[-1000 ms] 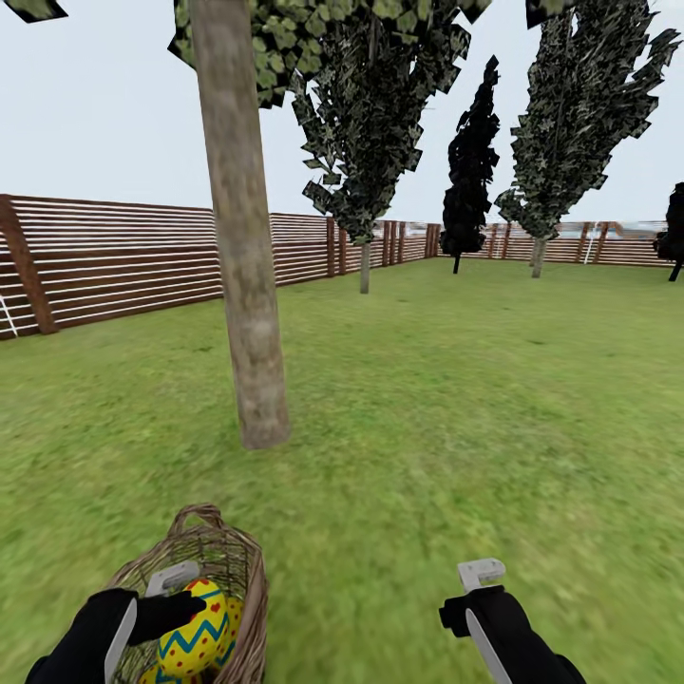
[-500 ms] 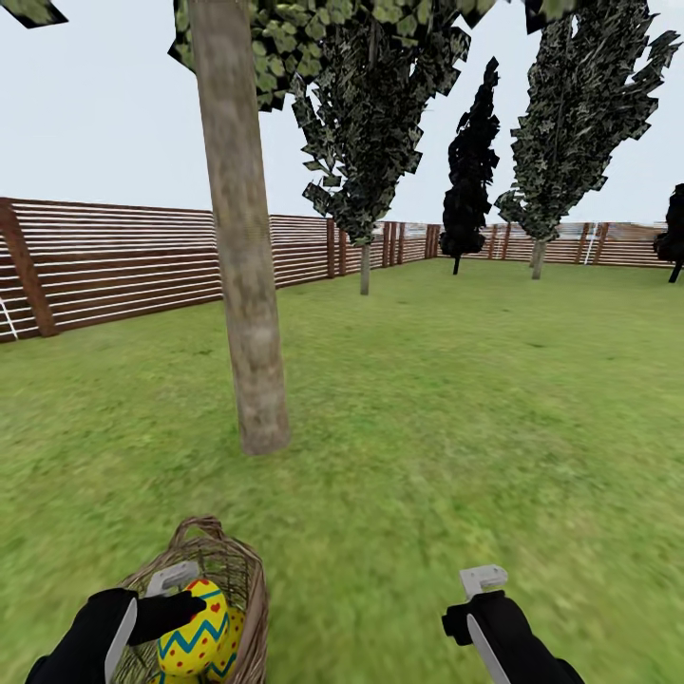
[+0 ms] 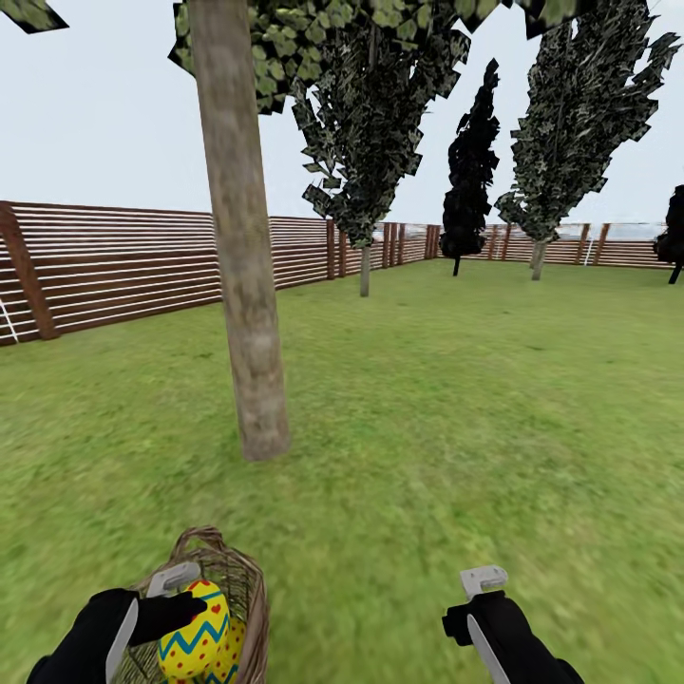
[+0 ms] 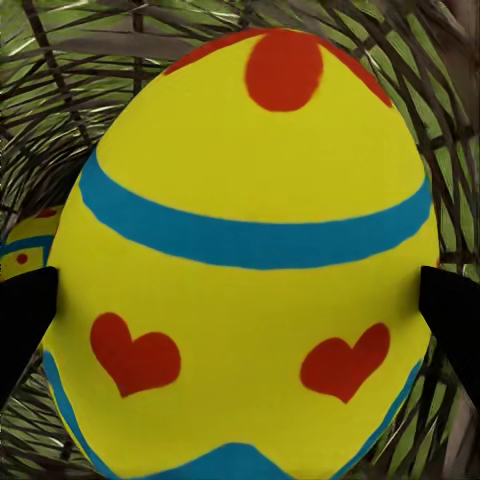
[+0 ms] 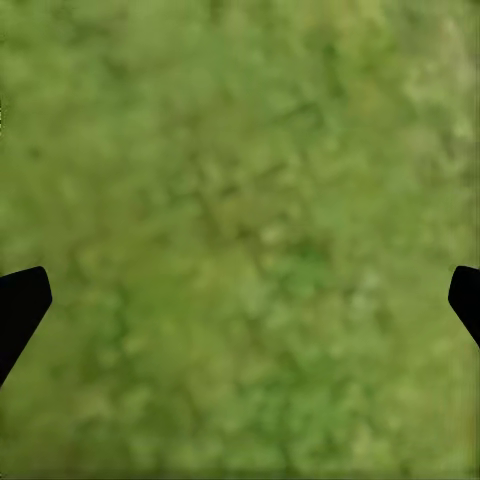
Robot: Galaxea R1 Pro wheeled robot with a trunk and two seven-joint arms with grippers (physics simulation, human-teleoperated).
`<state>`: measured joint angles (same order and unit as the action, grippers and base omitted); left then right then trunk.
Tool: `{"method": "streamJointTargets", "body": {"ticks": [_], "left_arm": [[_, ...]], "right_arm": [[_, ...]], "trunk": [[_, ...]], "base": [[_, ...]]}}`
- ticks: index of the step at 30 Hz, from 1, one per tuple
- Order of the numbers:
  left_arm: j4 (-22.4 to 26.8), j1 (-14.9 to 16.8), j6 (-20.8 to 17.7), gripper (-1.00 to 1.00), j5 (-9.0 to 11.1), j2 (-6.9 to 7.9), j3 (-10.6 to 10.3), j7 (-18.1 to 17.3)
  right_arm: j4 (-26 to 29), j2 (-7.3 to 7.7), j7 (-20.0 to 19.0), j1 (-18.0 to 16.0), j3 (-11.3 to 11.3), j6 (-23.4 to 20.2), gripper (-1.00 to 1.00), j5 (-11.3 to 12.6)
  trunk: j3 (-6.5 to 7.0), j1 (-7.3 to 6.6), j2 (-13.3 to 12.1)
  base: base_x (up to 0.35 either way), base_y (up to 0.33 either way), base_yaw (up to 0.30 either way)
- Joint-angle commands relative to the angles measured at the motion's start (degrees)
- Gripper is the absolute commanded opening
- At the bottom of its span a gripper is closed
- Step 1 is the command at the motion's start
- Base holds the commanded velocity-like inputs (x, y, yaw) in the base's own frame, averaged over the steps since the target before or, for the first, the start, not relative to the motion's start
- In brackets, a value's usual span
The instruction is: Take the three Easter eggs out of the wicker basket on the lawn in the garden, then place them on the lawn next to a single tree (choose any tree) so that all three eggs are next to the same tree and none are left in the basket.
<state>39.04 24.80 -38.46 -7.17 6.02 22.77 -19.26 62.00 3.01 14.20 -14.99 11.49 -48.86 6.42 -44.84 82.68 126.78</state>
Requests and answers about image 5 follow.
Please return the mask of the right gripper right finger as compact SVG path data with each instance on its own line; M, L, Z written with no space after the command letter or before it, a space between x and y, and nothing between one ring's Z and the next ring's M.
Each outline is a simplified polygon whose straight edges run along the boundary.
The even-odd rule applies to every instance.
M480 270L456 266L448 302L480 346Z

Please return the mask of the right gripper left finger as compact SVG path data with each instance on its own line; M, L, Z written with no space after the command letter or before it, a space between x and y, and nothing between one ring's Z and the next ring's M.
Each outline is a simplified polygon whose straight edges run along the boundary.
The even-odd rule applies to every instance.
M0 386L52 304L42 266L0 277Z

